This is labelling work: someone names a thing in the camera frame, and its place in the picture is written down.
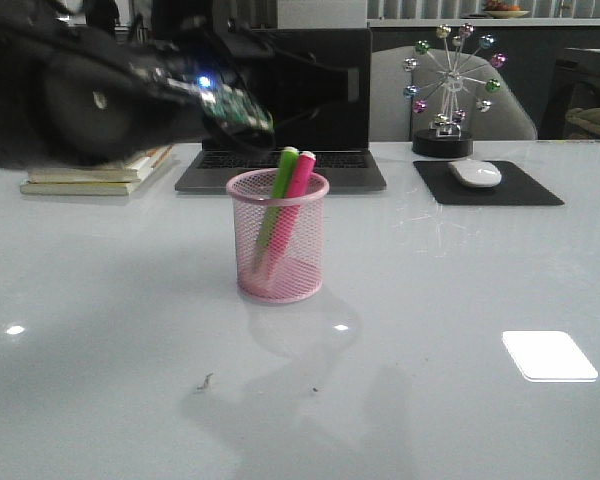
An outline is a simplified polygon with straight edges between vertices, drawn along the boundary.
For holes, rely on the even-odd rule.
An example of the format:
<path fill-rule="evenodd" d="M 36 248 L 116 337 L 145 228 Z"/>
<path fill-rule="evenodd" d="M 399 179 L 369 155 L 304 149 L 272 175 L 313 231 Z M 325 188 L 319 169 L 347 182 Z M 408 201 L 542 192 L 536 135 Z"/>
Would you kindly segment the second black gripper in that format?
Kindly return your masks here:
<path fill-rule="evenodd" d="M 293 51 L 287 34 L 209 17 L 154 17 L 151 40 L 134 59 L 127 151 L 212 141 L 240 153 L 272 150 L 287 131 L 321 111 L 360 100 L 360 69 L 318 59 L 310 43 Z"/>

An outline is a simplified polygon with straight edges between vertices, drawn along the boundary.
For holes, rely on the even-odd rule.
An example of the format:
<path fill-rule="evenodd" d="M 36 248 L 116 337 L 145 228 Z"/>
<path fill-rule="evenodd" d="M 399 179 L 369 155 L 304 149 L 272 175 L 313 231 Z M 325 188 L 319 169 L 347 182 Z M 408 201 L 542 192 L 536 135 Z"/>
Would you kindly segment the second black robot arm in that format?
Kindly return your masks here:
<path fill-rule="evenodd" d="M 66 23 L 58 1 L 0 1 L 0 168 L 89 168 L 213 142 L 263 155 L 288 125 L 360 97 L 355 68 L 312 61 L 209 1 L 156 1 L 146 42 Z"/>

